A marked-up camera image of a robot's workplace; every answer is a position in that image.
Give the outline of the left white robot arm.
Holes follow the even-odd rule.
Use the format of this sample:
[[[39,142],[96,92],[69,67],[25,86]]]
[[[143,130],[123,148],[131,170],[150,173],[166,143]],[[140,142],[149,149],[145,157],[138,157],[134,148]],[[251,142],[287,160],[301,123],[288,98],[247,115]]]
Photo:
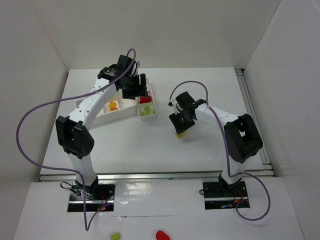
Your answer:
[[[102,191],[93,169],[91,151],[95,141],[90,129],[104,105],[118,92],[124,99],[135,99],[147,95],[146,75],[138,74],[137,61],[128,55],[120,55],[116,64],[104,67],[99,74],[90,95],[67,116],[55,121],[58,144],[69,156],[73,169],[80,174],[75,184],[93,198]]]

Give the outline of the red lego brick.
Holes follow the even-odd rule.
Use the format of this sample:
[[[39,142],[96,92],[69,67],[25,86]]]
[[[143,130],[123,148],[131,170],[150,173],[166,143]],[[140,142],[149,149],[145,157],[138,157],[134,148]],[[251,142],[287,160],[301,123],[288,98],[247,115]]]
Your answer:
[[[138,103],[141,104],[146,104],[146,103],[152,103],[153,99],[151,95],[148,96],[140,96],[138,99]]]

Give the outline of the yellow oval lego piece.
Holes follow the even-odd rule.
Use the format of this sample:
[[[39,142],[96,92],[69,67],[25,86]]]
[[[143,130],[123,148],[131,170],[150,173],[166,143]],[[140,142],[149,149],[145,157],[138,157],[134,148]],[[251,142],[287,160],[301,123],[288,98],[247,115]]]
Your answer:
[[[117,111],[119,109],[118,103],[116,101],[111,101],[108,104],[108,108],[110,112]]]

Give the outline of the lime lego brick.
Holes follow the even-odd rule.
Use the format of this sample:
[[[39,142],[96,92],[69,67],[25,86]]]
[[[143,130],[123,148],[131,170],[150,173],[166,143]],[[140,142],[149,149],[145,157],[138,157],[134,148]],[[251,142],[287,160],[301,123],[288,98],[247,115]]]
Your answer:
[[[152,105],[146,105],[139,109],[140,116],[154,115],[155,113],[156,110]]]

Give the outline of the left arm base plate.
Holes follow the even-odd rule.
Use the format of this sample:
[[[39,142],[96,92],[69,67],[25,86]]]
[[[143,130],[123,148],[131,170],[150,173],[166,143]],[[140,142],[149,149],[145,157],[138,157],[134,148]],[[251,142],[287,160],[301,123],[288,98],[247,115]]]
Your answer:
[[[102,208],[102,212],[114,211],[114,198],[116,185],[100,184],[98,190],[93,193],[84,194],[83,189],[75,183],[62,181],[60,187],[64,190],[70,191],[67,211],[69,213],[83,212],[83,202],[86,201],[86,211],[96,212],[98,208]]]

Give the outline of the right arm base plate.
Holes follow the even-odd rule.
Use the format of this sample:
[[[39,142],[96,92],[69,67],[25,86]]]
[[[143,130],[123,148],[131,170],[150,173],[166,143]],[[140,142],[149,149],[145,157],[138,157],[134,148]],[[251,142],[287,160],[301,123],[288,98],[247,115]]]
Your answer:
[[[241,181],[231,190],[223,191],[222,185],[215,182],[203,182],[202,189],[198,192],[204,197],[204,207],[206,210],[222,210],[250,208],[247,187],[244,181]]]

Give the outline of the lime and yellow lego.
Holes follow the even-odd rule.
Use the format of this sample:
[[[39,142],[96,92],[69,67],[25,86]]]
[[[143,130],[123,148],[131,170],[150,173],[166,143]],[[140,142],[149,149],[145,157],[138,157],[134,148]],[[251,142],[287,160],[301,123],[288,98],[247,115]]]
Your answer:
[[[187,131],[184,131],[182,133],[176,133],[175,135],[176,135],[177,138],[181,139],[186,134],[187,134]]]

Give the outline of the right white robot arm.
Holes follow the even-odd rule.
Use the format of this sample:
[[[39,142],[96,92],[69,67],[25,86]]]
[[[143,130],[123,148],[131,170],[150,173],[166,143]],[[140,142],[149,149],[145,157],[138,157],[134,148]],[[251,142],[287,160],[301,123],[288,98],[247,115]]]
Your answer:
[[[178,135],[194,126],[196,121],[205,122],[221,131],[226,148],[226,167],[219,175],[218,182],[222,191],[233,190],[242,179],[248,159],[263,147],[253,118],[247,113],[236,115],[212,107],[204,99],[194,100],[187,91],[170,100],[168,105],[173,108],[169,119]]]

